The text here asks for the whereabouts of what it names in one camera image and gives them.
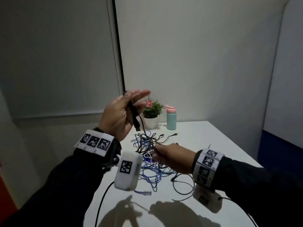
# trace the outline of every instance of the person's left hand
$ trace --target person's left hand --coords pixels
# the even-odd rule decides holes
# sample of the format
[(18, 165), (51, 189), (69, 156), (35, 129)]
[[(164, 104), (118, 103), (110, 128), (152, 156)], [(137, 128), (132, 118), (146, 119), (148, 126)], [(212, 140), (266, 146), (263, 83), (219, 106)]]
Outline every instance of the person's left hand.
[(124, 96), (114, 99), (104, 109), (98, 128), (114, 136), (119, 142), (122, 141), (133, 126), (132, 113), (127, 106), (128, 102), (132, 101), (138, 113), (141, 114), (146, 106), (146, 102), (140, 102), (139, 100), (150, 93), (150, 90), (139, 91), (136, 89), (127, 91)]

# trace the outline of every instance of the white wristband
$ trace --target white wristband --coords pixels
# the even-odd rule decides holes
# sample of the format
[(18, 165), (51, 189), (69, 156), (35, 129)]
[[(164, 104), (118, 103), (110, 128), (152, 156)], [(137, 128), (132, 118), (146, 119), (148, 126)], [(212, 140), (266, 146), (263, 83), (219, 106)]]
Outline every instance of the white wristband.
[(198, 185), (210, 188), (214, 174), (224, 155), (210, 149), (204, 149), (195, 164), (193, 178)]
[(74, 147), (104, 157), (113, 140), (109, 134), (87, 130)]

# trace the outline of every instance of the red object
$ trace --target red object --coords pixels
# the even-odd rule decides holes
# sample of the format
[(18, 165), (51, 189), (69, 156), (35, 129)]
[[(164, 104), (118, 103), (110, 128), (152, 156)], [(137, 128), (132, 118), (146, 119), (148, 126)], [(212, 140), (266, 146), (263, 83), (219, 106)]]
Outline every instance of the red object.
[(0, 223), (16, 212), (18, 209), (0, 176)]

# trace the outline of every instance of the white flower pot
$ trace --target white flower pot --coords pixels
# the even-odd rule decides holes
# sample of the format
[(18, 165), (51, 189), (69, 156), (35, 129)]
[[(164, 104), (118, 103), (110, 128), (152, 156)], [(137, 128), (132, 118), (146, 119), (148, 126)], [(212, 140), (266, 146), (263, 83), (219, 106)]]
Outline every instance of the white flower pot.
[(158, 117), (148, 119), (144, 118), (145, 124), (146, 124), (146, 129), (156, 129), (158, 126)]

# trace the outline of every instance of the potted plant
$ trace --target potted plant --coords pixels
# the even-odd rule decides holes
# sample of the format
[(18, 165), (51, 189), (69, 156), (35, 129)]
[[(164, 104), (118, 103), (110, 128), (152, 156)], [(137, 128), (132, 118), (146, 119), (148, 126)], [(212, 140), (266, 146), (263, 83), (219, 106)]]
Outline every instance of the potted plant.
[(147, 100), (147, 105), (144, 108), (143, 116), (148, 129), (155, 129), (158, 124), (158, 115), (162, 114), (163, 105), (150, 98)]

